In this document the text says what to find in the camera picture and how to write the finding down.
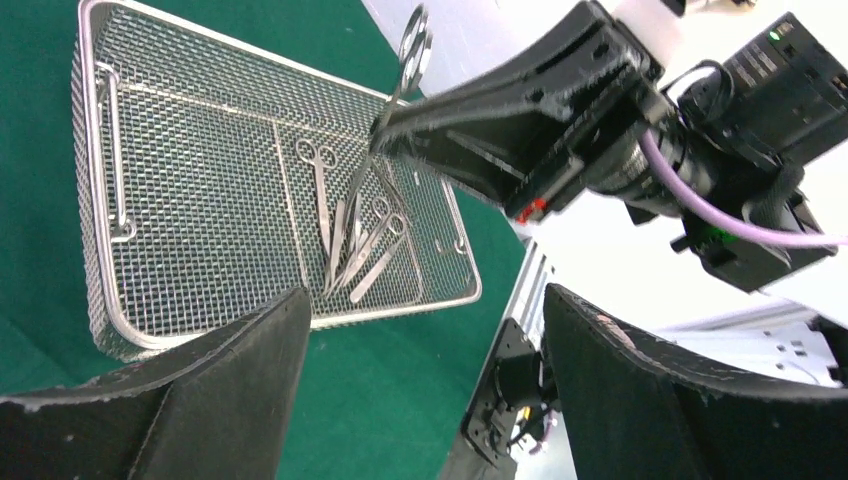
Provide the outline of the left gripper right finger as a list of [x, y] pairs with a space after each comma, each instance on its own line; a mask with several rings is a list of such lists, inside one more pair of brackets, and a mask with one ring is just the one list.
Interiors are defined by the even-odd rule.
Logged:
[[581, 479], [843, 479], [847, 393], [702, 356], [558, 284], [543, 316]]

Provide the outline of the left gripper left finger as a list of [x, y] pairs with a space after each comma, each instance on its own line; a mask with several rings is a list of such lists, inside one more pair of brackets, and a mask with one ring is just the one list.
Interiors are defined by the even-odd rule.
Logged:
[[74, 388], [1, 400], [5, 479], [272, 479], [312, 310], [258, 311]]

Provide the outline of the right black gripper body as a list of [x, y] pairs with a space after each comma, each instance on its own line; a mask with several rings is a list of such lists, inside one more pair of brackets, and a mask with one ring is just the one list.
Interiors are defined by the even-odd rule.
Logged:
[[375, 123], [370, 150], [422, 165], [518, 221], [564, 209], [669, 114], [662, 69], [596, 1], [501, 66]]

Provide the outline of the surgical scissors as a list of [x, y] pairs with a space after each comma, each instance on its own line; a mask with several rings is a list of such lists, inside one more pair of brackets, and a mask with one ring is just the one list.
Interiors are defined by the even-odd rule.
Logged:
[[[402, 36], [398, 59], [400, 73], [396, 87], [386, 101], [374, 129], [385, 127], [400, 99], [418, 88], [426, 71], [432, 52], [433, 34], [429, 27], [429, 13], [424, 4], [419, 4], [410, 15]], [[346, 198], [345, 219], [353, 218], [356, 196], [362, 187], [365, 176], [373, 163], [373, 155], [366, 153], [349, 184]]]
[[331, 226], [327, 202], [326, 172], [337, 166], [338, 159], [336, 153], [330, 146], [318, 145], [307, 138], [297, 139], [294, 144], [294, 151], [299, 160], [311, 165], [313, 168], [320, 238], [325, 253], [329, 254], [331, 248]]

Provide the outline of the wire mesh instrument tray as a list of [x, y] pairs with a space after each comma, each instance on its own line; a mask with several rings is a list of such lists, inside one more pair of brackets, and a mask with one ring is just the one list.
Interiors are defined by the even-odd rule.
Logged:
[[360, 188], [407, 220], [365, 297], [323, 296], [311, 165], [334, 149], [335, 210], [385, 97], [136, 1], [83, 1], [72, 66], [80, 223], [95, 345], [123, 361], [176, 347], [304, 287], [316, 329], [456, 307], [482, 282], [451, 186], [375, 158]]

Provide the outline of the green surgical drape cloth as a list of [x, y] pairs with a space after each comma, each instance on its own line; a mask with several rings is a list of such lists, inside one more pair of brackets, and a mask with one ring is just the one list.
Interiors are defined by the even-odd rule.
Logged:
[[[386, 92], [392, 49], [358, 1], [161, 1], [158, 8]], [[71, 120], [73, 1], [1, 5], [1, 390], [107, 373], [89, 331]], [[511, 295], [524, 248], [457, 193], [483, 291], [470, 305], [312, 333], [282, 479], [435, 479]]]

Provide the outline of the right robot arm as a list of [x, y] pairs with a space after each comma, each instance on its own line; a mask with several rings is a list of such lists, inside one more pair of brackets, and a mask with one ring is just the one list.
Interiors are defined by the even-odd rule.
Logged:
[[580, 1], [494, 69], [392, 106], [373, 153], [417, 161], [536, 223], [592, 192], [636, 225], [665, 216], [671, 246], [745, 292], [837, 253], [799, 186], [847, 138], [846, 68], [785, 13], [676, 97], [644, 33]]

